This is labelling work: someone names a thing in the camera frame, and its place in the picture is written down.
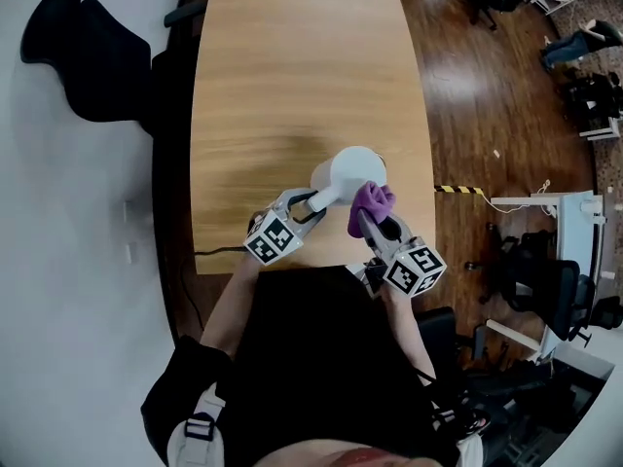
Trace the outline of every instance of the black shirt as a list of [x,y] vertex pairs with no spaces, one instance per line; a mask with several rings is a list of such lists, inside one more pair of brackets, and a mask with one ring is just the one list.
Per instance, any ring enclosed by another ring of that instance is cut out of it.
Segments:
[[621,36],[620,31],[616,29],[612,24],[609,24],[602,20],[598,20],[595,24],[595,27],[591,28],[591,31],[604,36],[605,41],[602,41],[599,38],[595,38],[590,33],[582,31],[589,52],[596,52],[600,51],[601,49],[607,49],[609,47],[618,47],[619,45],[623,45],[623,37]]
[[226,467],[250,467],[310,439],[334,439],[456,465],[381,303],[344,268],[267,272],[235,363],[183,338],[142,407],[165,461],[170,432],[218,380]]

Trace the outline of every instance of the jeans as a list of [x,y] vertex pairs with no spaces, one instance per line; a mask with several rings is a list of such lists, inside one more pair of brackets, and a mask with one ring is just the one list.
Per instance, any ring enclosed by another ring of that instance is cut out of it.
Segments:
[[556,62],[569,62],[586,55],[588,45],[581,31],[575,31],[571,36],[562,38],[557,42],[550,43],[543,50],[543,63],[552,68]]

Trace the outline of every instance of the purple cloth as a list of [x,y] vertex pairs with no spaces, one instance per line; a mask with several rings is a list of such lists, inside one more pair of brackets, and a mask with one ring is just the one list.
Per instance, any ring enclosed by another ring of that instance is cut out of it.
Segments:
[[354,238],[363,237],[357,220],[359,209],[368,211],[372,219],[379,224],[389,215],[395,203],[396,196],[391,193],[387,185],[379,187],[374,182],[367,182],[357,191],[352,201],[350,218],[348,219],[348,234]]

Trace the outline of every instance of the wooden floor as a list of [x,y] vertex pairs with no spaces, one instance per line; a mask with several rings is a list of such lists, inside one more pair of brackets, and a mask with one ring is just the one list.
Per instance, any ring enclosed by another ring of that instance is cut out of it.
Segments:
[[[459,0],[402,3],[420,67],[435,184],[482,187],[488,196],[524,196],[546,179],[549,192],[593,189],[588,146],[565,121],[554,84],[538,62],[543,36],[555,31],[535,7],[497,15],[499,28],[492,32],[484,23],[470,25]],[[416,309],[452,306],[463,334],[492,318],[539,339],[543,325],[535,315],[514,312],[502,299],[479,305],[483,278],[463,264],[487,257],[487,222],[499,224],[502,234],[521,235],[554,230],[554,221],[538,208],[501,214],[475,195],[437,194],[435,204],[437,246],[448,271],[432,292],[417,298]],[[192,261],[182,273],[205,320],[227,276],[197,277]],[[198,337],[189,302],[178,285],[171,290],[178,332]],[[500,344],[490,333],[493,357]],[[511,344],[509,357],[524,354]]]

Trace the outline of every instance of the yellow and black caution tape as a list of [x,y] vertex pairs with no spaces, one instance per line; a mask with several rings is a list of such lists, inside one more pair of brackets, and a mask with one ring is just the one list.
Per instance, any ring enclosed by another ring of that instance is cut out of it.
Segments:
[[464,187],[462,185],[435,185],[435,192],[447,192],[449,194],[478,194],[483,196],[485,193],[480,187]]

